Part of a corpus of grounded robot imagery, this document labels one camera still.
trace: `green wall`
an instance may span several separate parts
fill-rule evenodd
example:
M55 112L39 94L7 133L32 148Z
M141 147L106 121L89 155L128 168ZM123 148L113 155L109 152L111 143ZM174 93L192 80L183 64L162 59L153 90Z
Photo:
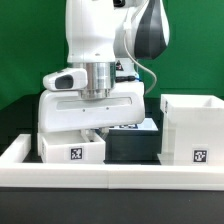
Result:
M162 93L224 96L224 1L164 0L170 23L168 49L142 61L158 76ZM43 90L44 75L64 68L65 0L1 0L0 109ZM142 72L147 85L151 79Z
M65 0L1 0L0 109L42 89L64 68Z

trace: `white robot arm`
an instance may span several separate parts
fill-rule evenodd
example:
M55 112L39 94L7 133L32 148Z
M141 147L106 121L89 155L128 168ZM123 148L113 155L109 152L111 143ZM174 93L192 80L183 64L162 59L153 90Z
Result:
M47 90L39 103L38 151L44 162L63 162L60 148L67 147L69 154L73 140L80 147L85 144L85 150L93 148L91 141L99 138L92 129L107 133L110 126L144 120L143 83L121 77L134 76L136 58L160 55L168 44L168 31L162 0L67 0L68 68L44 77ZM118 61L122 69L116 67ZM115 84L116 76L132 82ZM47 155L50 144L53 156ZM97 161L104 156L105 148Z

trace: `white container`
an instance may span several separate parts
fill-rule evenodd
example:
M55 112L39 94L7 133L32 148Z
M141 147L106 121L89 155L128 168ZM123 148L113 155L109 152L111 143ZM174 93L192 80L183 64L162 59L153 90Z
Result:
M161 96L162 164L224 165L224 101L215 96Z
M91 139L80 131L39 133L38 151L44 163L102 164L105 141L95 132Z

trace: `label sticker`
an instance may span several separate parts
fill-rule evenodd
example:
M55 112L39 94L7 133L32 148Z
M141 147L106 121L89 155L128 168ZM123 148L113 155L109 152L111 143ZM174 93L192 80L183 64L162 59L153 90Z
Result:
M193 150L193 163L207 163L208 162L208 150L206 149L194 149Z
M117 61L116 63L116 71L124 71L120 61Z
M158 131L158 128L152 118L145 118L141 124L129 124L110 127L111 130L125 130L125 131Z
M81 160L82 158L83 149L81 147L71 149L71 160Z

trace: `qr code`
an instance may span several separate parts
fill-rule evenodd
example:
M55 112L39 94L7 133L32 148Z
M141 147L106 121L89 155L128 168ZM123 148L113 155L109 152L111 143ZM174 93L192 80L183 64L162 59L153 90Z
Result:
M71 149L71 160L82 159L82 157L83 157L82 148Z
M124 128L124 129L138 129L138 125L137 124L120 125L119 128Z
M194 163L207 163L208 151L207 150L194 150Z

